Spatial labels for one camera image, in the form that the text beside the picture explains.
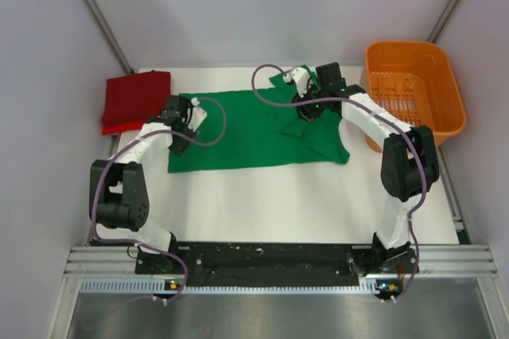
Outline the green t shirt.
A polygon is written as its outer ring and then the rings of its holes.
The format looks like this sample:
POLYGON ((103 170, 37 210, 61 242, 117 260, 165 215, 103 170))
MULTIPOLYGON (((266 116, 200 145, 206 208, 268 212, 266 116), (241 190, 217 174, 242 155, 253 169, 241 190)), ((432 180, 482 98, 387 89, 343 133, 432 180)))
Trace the green t shirt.
POLYGON ((340 139, 340 117, 331 111, 311 123, 300 119, 294 108, 273 107, 261 101, 288 103, 295 87, 282 75, 270 78, 267 89, 205 92, 202 108, 208 116, 197 140, 219 142, 214 146, 191 145, 181 156, 169 154, 169 173, 235 170, 309 162, 344 165, 350 154, 340 139))

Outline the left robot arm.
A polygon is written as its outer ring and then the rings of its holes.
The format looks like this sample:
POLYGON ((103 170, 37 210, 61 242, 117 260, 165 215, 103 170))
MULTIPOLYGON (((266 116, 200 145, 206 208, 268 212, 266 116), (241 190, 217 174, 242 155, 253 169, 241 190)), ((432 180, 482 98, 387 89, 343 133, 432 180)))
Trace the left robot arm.
POLYGON ((90 216, 103 244, 145 244, 153 263, 169 273, 180 265, 171 248, 173 234, 150 215, 146 171, 163 154, 183 154, 207 117, 197 98, 170 95, 165 108, 151 116, 120 151, 122 155, 96 160, 90 172, 90 216))

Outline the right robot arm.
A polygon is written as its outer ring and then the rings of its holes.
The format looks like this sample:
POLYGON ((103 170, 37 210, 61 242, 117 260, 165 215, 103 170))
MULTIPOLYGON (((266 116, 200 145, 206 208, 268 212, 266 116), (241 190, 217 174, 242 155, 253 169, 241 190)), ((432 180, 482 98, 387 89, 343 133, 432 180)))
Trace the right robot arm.
POLYGON ((388 272, 406 259, 416 259, 410 249, 413 217, 439 178, 434 136, 427 126, 415 127, 393 116, 358 84, 348 85, 337 63, 310 70, 291 68, 283 76, 297 93, 292 102, 301 119, 311 122, 326 111, 354 124, 382 150, 380 178, 388 198, 369 252, 352 260, 361 275, 388 272))

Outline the folded red t shirt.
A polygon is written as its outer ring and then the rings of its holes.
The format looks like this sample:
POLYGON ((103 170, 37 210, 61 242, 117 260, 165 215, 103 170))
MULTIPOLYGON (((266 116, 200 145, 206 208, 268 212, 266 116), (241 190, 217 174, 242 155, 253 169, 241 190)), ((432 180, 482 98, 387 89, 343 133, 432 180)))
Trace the folded red t shirt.
POLYGON ((149 71, 107 80, 102 135, 139 130, 165 108, 171 93, 171 74, 149 71))

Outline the orange plastic basket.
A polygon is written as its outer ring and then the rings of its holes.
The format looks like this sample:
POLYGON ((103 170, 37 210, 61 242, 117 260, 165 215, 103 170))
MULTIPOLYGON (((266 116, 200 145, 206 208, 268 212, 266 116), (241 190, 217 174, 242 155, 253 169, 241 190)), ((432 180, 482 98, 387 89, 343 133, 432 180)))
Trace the orange plastic basket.
POLYGON ((370 97, 393 116, 433 131, 436 146, 467 122, 445 50, 426 41, 377 41, 364 53, 361 79, 370 97))

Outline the left corner metal post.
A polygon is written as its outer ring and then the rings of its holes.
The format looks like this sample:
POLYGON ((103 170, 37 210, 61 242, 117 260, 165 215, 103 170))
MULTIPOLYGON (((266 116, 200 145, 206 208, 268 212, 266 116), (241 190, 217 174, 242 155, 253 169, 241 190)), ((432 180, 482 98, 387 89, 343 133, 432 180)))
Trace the left corner metal post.
POLYGON ((88 13, 91 15, 93 22, 98 28, 111 54, 119 64, 120 68, 126 75, 134 73, 134 69, 129 63, 125 53, 123 52, 116 36, 113 33, 107 19, 103 15, 96 0, 82 0, 88 13))

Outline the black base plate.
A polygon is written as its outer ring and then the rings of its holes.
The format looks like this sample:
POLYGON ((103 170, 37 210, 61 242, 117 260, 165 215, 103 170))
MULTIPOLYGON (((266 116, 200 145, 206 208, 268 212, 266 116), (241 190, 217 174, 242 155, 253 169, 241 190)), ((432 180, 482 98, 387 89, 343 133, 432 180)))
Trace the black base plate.
POLYGON ((140 251, 138 275, 188 275, 188 285, 293 287, 356 286, 362 276, 411 275, 418 268, 410 245, 275 244, 173 241, 165 255, 140 251))

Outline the aluminium frame rail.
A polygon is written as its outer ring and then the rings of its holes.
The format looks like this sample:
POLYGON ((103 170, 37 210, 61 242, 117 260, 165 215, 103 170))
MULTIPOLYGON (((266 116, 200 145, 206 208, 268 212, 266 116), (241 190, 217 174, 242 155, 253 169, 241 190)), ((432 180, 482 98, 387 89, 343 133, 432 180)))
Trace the aluminium frame rail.
MULTIPOLYGON (((64 275, 140 278, 136 272, 136 252, 133 247, 74 247, 68 255, 64 275)), ((487 245, 422 244, 419 253, 419 278, 494 278, 498 275, 487 245)))

